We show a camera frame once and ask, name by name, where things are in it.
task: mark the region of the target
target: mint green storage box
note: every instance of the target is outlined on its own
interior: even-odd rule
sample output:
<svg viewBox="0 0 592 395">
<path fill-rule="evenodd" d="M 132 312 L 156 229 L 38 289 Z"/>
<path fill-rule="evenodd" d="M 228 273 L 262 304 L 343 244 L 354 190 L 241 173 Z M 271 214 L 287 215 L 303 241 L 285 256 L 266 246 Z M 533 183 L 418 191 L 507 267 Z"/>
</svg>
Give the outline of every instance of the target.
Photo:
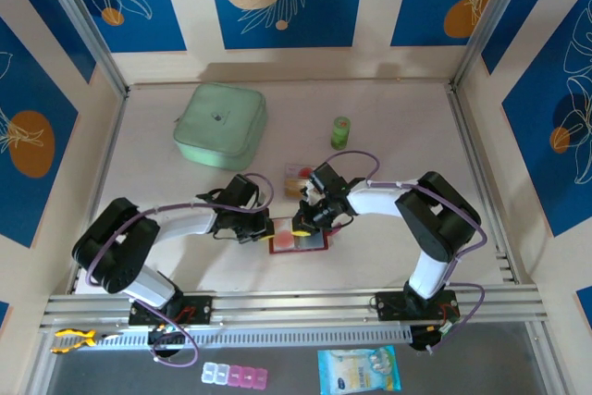
<svg viewBox="0 0 592 395">
<path fill-rule="evenodd" d="M 266 122 L 259 92 L 207 83 L 193 93 L 174 138 L 190 161 L 239 171 L 253 161 Z"/>
</svg>

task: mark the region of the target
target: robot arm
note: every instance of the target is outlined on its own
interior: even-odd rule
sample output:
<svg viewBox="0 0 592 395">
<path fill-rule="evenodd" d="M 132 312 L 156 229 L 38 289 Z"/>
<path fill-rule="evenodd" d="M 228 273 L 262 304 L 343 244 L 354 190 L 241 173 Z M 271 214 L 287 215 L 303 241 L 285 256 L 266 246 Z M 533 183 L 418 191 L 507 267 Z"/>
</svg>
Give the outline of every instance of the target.
<svg viewBox="0 0 592 395">
<path fill-rule="evenodd" d="M 414 183 L 481 223 L 474 208 L 438 173 L 426 173 Z M 343 214 L 381 214 L 405 220 L 422 250 L 406 284 L 406 301 L 414 312 L 421 312 L 443 289 L 450 262 L 475 234 L 475 229 L 448 207 L 435 213 L 439 202 L 418 190 L 365 179 L 347 183 L 327 163 L 311 174 L 310 186 L 303 193 L 306 199 L 300 202 L 300 210 L 292 220 L 297 235 L 332 230 L 335 219 Z"/>
<path fill-rule="evenodd" d="M 141 217 L 125 231 L 124 239 L 117 240 L 106 251 L 92 278 L 108 293 L 125 292 L 175 316 L 182 310 L 183 294 L 168 278 L 144 265 L 152 247 L 160 241 L 189 234 L 216 234 L 221 229 L 233 230 L 241 243 L 273 236 L 273 222 L 267 208 L 251 213 L 232 210 L 258 205 L 262 196 L 254 182 L 236 175 L 225 189 L 197 196 L 205 203 L 226 208 L 210 208 L 199 215 L 176 218 L 163 227 L 146 216 Z M 138 214 L 138 208 L 126 198 L 113 201 L 74 246 L 74 260 L 88 270 L 107 240 Z"/>
</svg>

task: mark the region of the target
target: blue package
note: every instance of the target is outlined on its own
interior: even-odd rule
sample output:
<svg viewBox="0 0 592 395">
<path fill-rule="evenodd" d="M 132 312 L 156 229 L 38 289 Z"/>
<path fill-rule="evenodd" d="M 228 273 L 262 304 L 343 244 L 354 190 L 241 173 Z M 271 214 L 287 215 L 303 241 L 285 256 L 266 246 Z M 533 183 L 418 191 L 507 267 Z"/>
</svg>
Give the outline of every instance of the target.
<svg viewBox="0 0 592 395">
<path fill-rule="evenodd" d="M 321 395 L 345 395 L 368 390 L 401 390 L 393 346 L 350 351 L 319 351 Z"/>
</svg>

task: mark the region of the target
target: small package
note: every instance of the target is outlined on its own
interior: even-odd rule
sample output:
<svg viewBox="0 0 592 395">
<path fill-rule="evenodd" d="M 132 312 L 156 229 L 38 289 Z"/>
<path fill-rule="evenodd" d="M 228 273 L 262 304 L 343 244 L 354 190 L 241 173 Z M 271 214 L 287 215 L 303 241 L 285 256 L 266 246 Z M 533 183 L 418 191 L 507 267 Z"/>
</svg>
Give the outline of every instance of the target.
<svg viewBox="0 0 592 395">
<path fill-rule="evenodd" d="M 306 186 L 306 181 L 313 171 L 315 171 L 315 168 L 311 166 L 286 164 L 284 171 L 284 193 L 286 197 L 301 199 L 300 190 Z"/>
<path fill-rule="evenodd" d="M 319 351 L 321 395 L 345 395 L 368 390 L 401 390 L 393 346 L 350 351 Z"/>
<path fill-rule="evenodd" d="M 292 234 L 291 217 L 279 217 L 273 219 L 273 221 L 275 235 L 269 239 L 269 252 L 271 254 L 314 252 L 329 248 L 328 235 L 324 231 L 319 231 L 311 236 L 294 236 Z"/>
<path fill-rule="evenodd" d="M 195 89 L 173 136 L 190 161 L 240 171 L 253 161 L 266 122 L 259 92 L 205 83 Z"/>
</svg>

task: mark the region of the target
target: green bottle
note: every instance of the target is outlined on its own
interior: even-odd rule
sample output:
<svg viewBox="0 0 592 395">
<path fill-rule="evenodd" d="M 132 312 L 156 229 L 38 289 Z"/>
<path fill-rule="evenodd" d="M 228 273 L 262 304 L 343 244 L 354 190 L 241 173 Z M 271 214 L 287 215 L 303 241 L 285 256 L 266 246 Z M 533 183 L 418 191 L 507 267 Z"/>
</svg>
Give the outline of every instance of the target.
<svg viewBox="0 0 592 395">
<path fill-rule="evenodd" d="M 331 146 L 335 150 L 343 150 L 348 144 L 352 123 L 344 116 L 336 117 L 333 121 L 333 134 L 331 134 Z"/>
</svg>

